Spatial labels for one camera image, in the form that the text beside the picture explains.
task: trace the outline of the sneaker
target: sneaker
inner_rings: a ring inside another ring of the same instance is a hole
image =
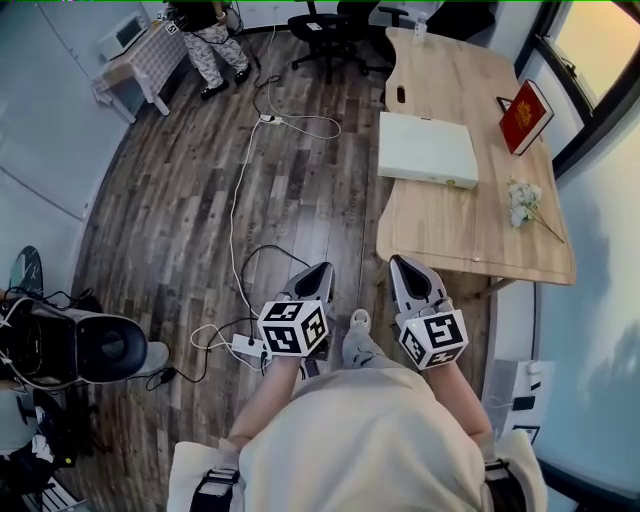
[[[356,325],[362,325],[367,334],[371,332],[371,317],[366,309],[356,309],[351,315],[350,326],[355,327]]]
[[[147,358],[144,360],[136,376],[147,377],[167,366],[169,361],[169,347],[159,341],[150,341],[147,347]]]
[[[211,88],[207,86],[204,89],[202,89],[202,92],[200,93],[200,97],[202,98],[202,101],[206,101],[209,98],[212,98],[213,96],[218,94],[219,92],[224,91],[227,87],[229,87],[229,82],[227,82],[226,80],[223,80],[218,87]]]
[[[249,78],[250,74],[251,74],[251,64],[247,64],[246,68],[236,73],[236,84],[240,85],[241,83],[244,83],[247,80],[247,78]]]

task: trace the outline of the white plug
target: white plug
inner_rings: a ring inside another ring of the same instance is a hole
[[[542,368],[540,367],[540,361],[531,361],[527,364],[527,374],[529,375],[531,391],[535,391],[542,385]]]
[[[270,116],[268,114],[260,114],[260,121],[267,124],[279,125],[282,124],[282,118],[277,116]]]

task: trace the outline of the black shoe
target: black shoe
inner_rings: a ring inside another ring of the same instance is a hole
[[[219,92],[224,91],[227,87],[229,87],[229,82],[223,80],[223,82],[218,87],[214,87],[213,89],[211,87],[205,87],[204,89],[202,89],[200,97],[202,98],[202,101],[206,101]]]
[[[250,74],[251,74],[251,64],[247,64],[246,68],[236,73],[236,84],[240,85],[241,83],[245,82],[247,78],[249,78]]]

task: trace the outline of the power strip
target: power strip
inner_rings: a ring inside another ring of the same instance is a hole
[[[270,361],[273,357],[269,346],[264,341],[253,338],[253,343],[250,344],[249,336],[244,336],[237,333],[233,335],[233,340],[231,341],[231,350],[240,354],[246,354],[248,356],[257,358],[262,358],[262,354],[266,352],[267,361]]]
[[[269,114],[260,114],[260,121],[267,124],[280,125],[282,124],[282,118],[278,116],[271,116]]]

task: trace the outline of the black cable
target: black cable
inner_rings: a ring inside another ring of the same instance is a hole
[[[253,82],[253,86],[255,87],[256,90],[253,93],[253,98],[251,100],[251,102],[253,103],[253,108],[255,108],[256,112],[258,113],[258,117],[260,117],[262,115],[262,112],[258,108],[258,105],[256,105],[256,97],[258,96],[258,93],[260,92],[260,90],[265,85],[274,84],[274,83],[279,82],[280,80],[282,80],[282,76],[280,76],[280,75],[271,75],[262,84],[256,86],[256,83],[257,83],[259,78],[260,78],[260,74],[258,74],[258,78],[256,78],[256,80]]]
[[[251,300],[249,299],[249,294],[247,293],[247,287],[245,285],[245,279],[244,279],[244,271],[246,270],[247,265],[251,261],[251,258],[253,258],[256,254],[258,254],[263,249],[277,249],[281,253],[286,254],[287,256],[289,256],[291,259],[296,260],[298,263],[302,263],[307,268],[311,268],[311,265],[309,265],[306,261],[301,260],[300,258],[298,258],[298,257],[294,256],[293,254],[291,254],[286,249],[283,249],[282,247],[280,247],[278,245],[275,245],[275,244],[261,245],[259,247],[256,247],[253,250],[253,252],[251,254],[249,254],[247,259],[244,260],[244,263],[242,264],[242,267],[240,269],[240,291],[241,291],[242,295],[244,296],[245,300],[247,301],[247,309],[249,310],[249,318],[251,319],[251,322],[249,322],[249,326],[250,326],[250,330],[251,330],[251,335],[249,336],[249,340],[253,340],[253,333],[254,333],[254,331],[253,331],[253,320],[257,320],[257,318],[253,314],[253,307],[251,306]],[[262,372],[262,375],[264,375],[264,365],[262,364],[263,362],[264,361],[261,359],[261,361],[260,361],[260,370]]]
[[[9,288],[8,290],[6,290],[4,292],[3,300],[7,300],[7,295],[9,295],[10,293],[19,293],[21,295],[25,295],[25,296],[29,297],[32,300],[36,300],[38,302],[42,302],[43,304],[46,304],[49,307],[57,309],[58,311],[67,311],[68,309],[73,308],[73,306],[75,304],[78,304],[80,301],[82,301],[82,300],[86,299],[87,297],[90,297],[91,295],[93,295],[93,288],[87,288],[86,290],[84,290],[78,296],[78,298],[74,298],[74,297],[71,297],[70,295],[67,295],[62,290],[59,290],[59,291],[57,291],[55,293],[52,293],[51,295],[47,295],[45,297],[40,293],[29,291],[29,290],[27,290],[25,288],[22,288],[21,286],[12,286],[11,288]],[[64,295],[67,298],[67,300],[69,301],[69,304],[67,306],[58,306],[56,303],[50,302],[49,299],[52,299],[53,297],[56,297],[58,295]]]
[[[215,334],[209,339],[209,342],[207,343],[207,348],[204,354],[204,371],[202,372],[202,375],[196,379],[192,379],[191,377],[189,377],[188,375],[185,375],[184,373],[182,373],[180,370],[178,370],[177,368],[174,368],[172,366],[168,367],[168,368],[163,368],[162,370],[158,370],[157,372],[153,373],[152,375],[149,376],[133,376],[133,377],[129,377],[127,380],[130,379],[140,379],[140,378],[145,378],[147,377],[147,383],[145,385],[145,388],[147,391],[153,391],[157,388],[159,388],[160,386],[162,386],[163,384],[166,384],[167,382],[170,382],[171,380],[173,380],[173,378],[177,375],[180,375],[183,379],[191,382],[192,384],[197,384],[198,382],[201,382],[205,376],[207,375],[207,370],[208,370],[208,363],[209,363],[209,352],[211,349],[211,346],[213,345],[213,340],[215,340],[218,335],[220,334],[220,332],[222,331],[222,329],[226,329],[227,327],[231,327],[235,324],[238,324],[240,322],[245,322],[245,321],[249,321],[251,320],[251,318],[247,318],[247,317],[242,317],[242,318],[236,318],[235,320],[232,320],[231,322],[228,322],[226,324],[224,324],[223,326],[221,326],[219,329],[216,330]],[[153,379],[155,379],[158,375],[160,375],[160,381],[149,387],[149,384],[153,381]]]

